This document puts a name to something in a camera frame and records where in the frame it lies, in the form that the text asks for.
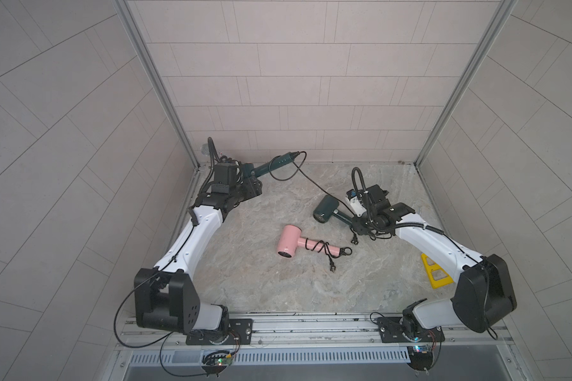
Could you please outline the green hair dryer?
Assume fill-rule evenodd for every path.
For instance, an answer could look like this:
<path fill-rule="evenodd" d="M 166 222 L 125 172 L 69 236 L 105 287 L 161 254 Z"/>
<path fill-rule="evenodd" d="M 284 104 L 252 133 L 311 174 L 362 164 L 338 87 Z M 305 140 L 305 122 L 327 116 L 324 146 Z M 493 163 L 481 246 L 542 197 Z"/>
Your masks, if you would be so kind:
<path fill-rule="evenodd" d="M 242 168 L 242 177 L 243 179 L 248 179 L 251 177 L 258 178 L 260 176 L 267 175 L 273 170 L 293 163 L 295 158 L 297 158 L 299 155 L 300 152 L 287 152 L 286 154 L 280 157 L 274 157 L 269 162 L 257 167 L 254 167 L 252 164 L 244 164 Z"/>
<path fill-rule="evenodd" d="M 357 217 L 355 214 L 353 217 L 348 216 L 344 212 L 338 209 L 340 202 L 331 195 L 325 195 L 316 209 L 312 213 L 312 217 L 319 223 L 327 223 L 332 217 L 345 223 L 348 226 L 352 226 L 353 220 Z"/>

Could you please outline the pink hair dryer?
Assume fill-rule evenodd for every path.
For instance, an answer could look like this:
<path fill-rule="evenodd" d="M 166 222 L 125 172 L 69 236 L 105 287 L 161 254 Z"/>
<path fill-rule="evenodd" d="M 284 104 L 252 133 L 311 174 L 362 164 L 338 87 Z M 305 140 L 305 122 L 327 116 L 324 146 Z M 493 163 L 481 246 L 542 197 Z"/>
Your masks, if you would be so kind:
<path fill-rule="evenodd" d="M 302 248 L 311 252 L 319 252 L 329 255 L 332 258 L 349 256 L 351 248 L 340 248 L 329 244 L 326 241 L 314 241 L 301 236 L 301 229 L 295 225 L 286 225 L 282 230 L 281 237 L 277 244 L 277 254 L 281 257 L 292 258 L 297 249 Z"/>

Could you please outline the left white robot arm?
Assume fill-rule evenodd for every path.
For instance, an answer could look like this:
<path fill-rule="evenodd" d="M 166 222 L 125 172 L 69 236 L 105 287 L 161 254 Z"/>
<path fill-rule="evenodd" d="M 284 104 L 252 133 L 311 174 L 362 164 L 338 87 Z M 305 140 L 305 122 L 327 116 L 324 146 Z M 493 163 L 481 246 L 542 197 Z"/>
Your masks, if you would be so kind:
<path fill-rule="evenodd" d="M 228 308 L 203 302 L 193 283 L 194 272 L 212 236 L 240 203 L 262 194 L 256 177 L 237 184 L 200 189 L 188 221 L 173 246 L 152 268 L 142 268 L 133 281 L 139 327 L 182 333 L 217 342 L 230 336 Z"/>

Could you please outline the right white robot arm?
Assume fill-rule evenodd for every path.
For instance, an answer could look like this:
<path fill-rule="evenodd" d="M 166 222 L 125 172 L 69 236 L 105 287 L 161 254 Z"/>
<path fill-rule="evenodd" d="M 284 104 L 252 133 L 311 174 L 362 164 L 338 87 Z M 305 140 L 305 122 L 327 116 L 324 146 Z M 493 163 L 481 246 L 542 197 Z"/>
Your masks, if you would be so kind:
<path fill-rule="evenodd" d="M 459 323 L 497 339 L 493 325 L 517 307 L 508 265 L 502 258 L 483 256 L 457 243 L 403 203 L 367 206 L 362 217 L 377 233 L 397 236 L 415 246 L 456 283 L 452 298 L 423 299 L 403 310 L 401 326 L 408 340 L 415 342 L 426 331 Z"/>

